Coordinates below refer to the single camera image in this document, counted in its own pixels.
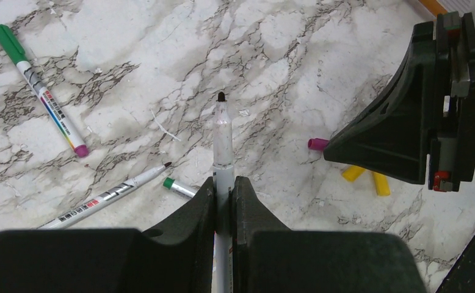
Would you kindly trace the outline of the magenta pen cap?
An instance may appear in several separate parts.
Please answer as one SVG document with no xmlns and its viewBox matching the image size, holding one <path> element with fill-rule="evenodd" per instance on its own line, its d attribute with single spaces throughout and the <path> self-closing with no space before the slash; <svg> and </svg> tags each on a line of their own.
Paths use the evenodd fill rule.
<svg viewBox="0 0 475 293">
<path fill-rule="evenodd" d="M 321 138 L 309 139 L 307 147 L 309 150 L 324 151 L 329 144 L 329 140 Z"/>
</svg>

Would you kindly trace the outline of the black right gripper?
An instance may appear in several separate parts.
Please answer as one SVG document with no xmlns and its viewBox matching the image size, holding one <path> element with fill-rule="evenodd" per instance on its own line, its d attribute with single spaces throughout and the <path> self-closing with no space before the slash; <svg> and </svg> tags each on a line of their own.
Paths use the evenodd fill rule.
<svg viewBox="0 0 475 293">
<path fill-rule="evenodd" d="M 472 13 L 439 14 L 414 26 L 400 67 L 378 97 L 337 133 L 323 152 L 330 162 L 356 165 L 410 184 L 424 184 L 428 148 L 426 103 L 437 67 L 439 125 L 431 139 L 428 188 L 457 192 L 475 169 L 475 24 Z"/>
</svg>

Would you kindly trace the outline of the white marker pen green cap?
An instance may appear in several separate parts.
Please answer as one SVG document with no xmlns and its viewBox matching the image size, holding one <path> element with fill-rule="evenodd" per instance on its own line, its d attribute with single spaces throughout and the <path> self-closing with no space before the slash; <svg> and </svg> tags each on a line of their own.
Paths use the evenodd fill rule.
<svg viewBox="0 0 475 293">
<path fill-rule="evenodd" d="M 0 45 L 15 64 L 18 71 L 22 74 L 28 86 L 35 93 L 38 100 L 45 107 L 47 113 L 63 135 L 67 144 L 78 157 L 86 157 L 89 149 L 82 139 L 79 131 L 74 127 L 65 112 L 59 106 L 57 100 L 47 88 L 46 84 L 40 79 L 40 76 L 33 69 L 26 57 L 26 52 L 21 43 L 15 37 L 10 28 L 0 24 Z"/>
</svg>

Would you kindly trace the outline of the white marker pen magenta end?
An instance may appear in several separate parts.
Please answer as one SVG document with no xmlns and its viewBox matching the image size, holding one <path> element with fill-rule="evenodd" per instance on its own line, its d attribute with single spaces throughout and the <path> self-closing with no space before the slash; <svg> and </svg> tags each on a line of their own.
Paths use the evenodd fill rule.
<svg viewBox="0 0 475 293">
<path fill-rule="evenodd" d="M 233 292 L 230 198 L 234 189 L 232 119 L 224 93 L 217 95 L 213 123 L 213 180 L 217 203 L 216 277 L 218 292 Z"/>
</svg>

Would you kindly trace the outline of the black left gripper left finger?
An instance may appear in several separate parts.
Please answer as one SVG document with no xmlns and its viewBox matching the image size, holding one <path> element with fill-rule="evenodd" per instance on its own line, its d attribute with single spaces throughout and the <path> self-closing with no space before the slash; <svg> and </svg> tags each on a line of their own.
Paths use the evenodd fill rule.
<svg viewBox="0 0 475 293">
<path fill-rule="evenodd" d="M 209 292 L 215 218 L 208 178 L 145 231 L 1 231 L 0 292 Z"/>
</svg>

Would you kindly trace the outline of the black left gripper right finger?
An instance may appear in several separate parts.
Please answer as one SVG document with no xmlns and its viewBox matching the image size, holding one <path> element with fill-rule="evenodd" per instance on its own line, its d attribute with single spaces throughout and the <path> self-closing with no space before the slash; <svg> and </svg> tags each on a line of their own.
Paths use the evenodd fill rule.
<svg viewBox="0 0 475 293">
<path fill-rule="evenodd" d="M 246 177 L 231 199 L 234 292 L 425 292 L 414 257 L 393 234 L 291 230 Z"/>
</svg>

